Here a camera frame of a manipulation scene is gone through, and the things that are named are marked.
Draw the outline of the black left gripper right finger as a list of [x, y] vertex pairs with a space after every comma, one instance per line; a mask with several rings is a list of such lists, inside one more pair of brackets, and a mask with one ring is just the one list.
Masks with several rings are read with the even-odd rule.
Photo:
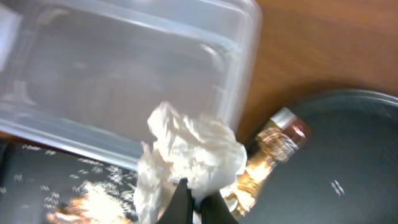
[[238, 224], [220, 192], [215, 192], [201, 201], [200, 213], [202, 224]]

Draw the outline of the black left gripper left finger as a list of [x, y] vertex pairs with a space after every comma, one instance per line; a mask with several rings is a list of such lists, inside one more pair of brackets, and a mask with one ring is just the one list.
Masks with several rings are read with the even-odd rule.
[[193, 223], [194, 199], [187, 183], [187, 179], [180, 179], [168, 207], [156, 224]]

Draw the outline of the white tissue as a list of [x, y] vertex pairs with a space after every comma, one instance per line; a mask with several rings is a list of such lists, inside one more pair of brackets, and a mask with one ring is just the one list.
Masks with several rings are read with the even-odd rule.
[[229, 191], [243, 174], [247, 161], [244, 146], [228, 125], [206, 116], [189, 118], [162, 102], [147, 120], [156, 140], [143, 143], [137, 163], [137, 186], [133, 202], [139, 223], [155, 223], [166, 184], [187, 179], [193, 198]]

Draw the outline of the gold brown snack wrapper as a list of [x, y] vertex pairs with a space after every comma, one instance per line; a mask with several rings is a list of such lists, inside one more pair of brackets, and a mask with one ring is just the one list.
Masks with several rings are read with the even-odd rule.
[[223, 197], [235, 219], [249, 213], [271, 172], [287, 162], [306, 143], [310, 133], [304, 121], [283, 107], [254, 135], [246, 146], [248, 159], [244, 173]]

